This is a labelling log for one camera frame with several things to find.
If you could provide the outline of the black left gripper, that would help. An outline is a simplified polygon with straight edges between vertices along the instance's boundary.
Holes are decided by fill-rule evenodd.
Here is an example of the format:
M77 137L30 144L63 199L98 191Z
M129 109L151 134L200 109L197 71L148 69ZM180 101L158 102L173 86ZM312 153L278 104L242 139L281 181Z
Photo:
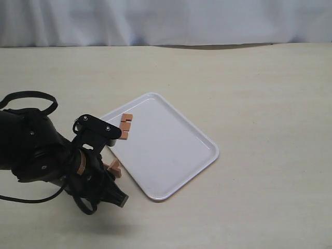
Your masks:
M117 174L104 164L101 155L90 149L81 148L67 178L67 194L71 195L80 208L95 208L101 202L124 207L129 196L115 183Z

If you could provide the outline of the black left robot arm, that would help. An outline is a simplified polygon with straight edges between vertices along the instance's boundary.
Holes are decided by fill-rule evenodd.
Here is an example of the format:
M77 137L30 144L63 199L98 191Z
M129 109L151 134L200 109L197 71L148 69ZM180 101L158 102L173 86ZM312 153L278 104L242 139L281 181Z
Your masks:
M128 196L103 164L101 151L121 137L121 130L94 116L80 116L68 140L47 115L31 108L1 111L1 169L21 183L49 182L73 197L86 214L101 202L124 206Z

